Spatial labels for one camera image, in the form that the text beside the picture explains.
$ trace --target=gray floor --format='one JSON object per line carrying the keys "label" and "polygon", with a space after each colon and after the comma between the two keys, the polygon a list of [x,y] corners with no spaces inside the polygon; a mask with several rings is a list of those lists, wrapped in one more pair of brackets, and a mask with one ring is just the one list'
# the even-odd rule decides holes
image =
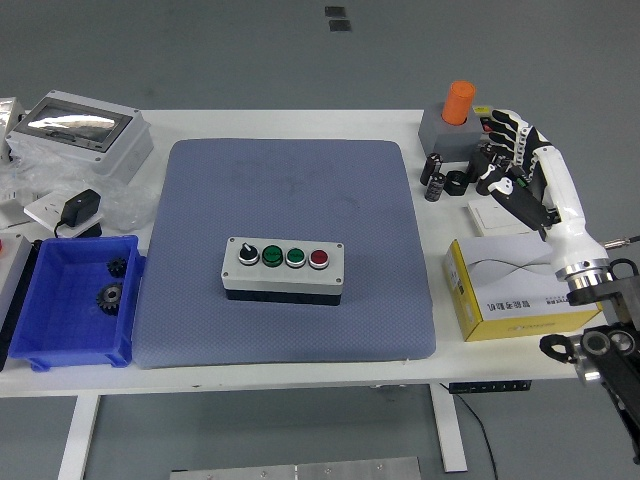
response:
{"label": "gray floor", "polygon": [[[331,4],[352,32],[329,31]],[[476,103],[518,111],[562,150],[597,239],[640,234],[637,2],[5,0],[0,18],[0,97],[26,108],[50,89],[143,109],[423,108],[469,79]],[[640,246],[622,253],[638,259]],[[444,478],[427,393],[107,397],[87,479],[404,455]],[[640,473],[600,388],[546,381],[467,398],[501,478]],[[0,400],[0,478],[57,478],[73,402]],[[492,478],[479,427],[459,416],[470,471],[449,477]]]}

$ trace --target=gear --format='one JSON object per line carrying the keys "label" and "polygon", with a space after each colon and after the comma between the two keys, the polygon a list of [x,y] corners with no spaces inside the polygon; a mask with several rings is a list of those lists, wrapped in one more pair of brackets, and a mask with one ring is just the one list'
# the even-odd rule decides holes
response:
{"label": "gear", "polygon": [[100,310],[107,315],[118,315],[121,297],[122,284],[112,283],[100,290],[100,293],[98,293],[96,298],[96,302],[98,303]]}
{"label": "gear", "polygon": [[123,278],[127,273],[127,261],[122,257],[112,258],[107,262],[107,270],[113,278]]}

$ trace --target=table leg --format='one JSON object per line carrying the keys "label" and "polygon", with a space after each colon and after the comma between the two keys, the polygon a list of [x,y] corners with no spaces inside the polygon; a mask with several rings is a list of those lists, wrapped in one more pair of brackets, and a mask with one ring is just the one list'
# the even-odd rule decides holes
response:
{"label": "table leg", "polygon": [[82,480],[99,403],[100,395],[78,395],[58,480]]}
{"label": "table leg", "polygon": [[453,395],[437,383],[429,384],[433,413],[440,440],[440,451],[445,472],[466,472],[467,460],[464,455],[456,406]]}

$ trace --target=blue mat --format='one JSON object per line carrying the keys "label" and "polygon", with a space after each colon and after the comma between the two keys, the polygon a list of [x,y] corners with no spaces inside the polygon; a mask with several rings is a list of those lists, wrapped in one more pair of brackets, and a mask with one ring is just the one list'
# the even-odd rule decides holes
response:
{"label": "blue mat", "polygon": [[[231,236],[343,243],[341,304],[227,300],[220,273]],[[138,365],[404,360],[434,350],[424,256],[395,143],[174,145],[136,311]]]}

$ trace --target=cardboard box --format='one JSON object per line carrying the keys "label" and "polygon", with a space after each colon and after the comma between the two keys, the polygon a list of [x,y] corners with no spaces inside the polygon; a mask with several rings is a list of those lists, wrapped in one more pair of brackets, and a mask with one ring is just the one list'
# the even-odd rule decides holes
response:
{"label": "cardboard box", "polygon": [[444,270],[465,341],[579,329],[599,304],[571,306],[537,233],[454,240]]}

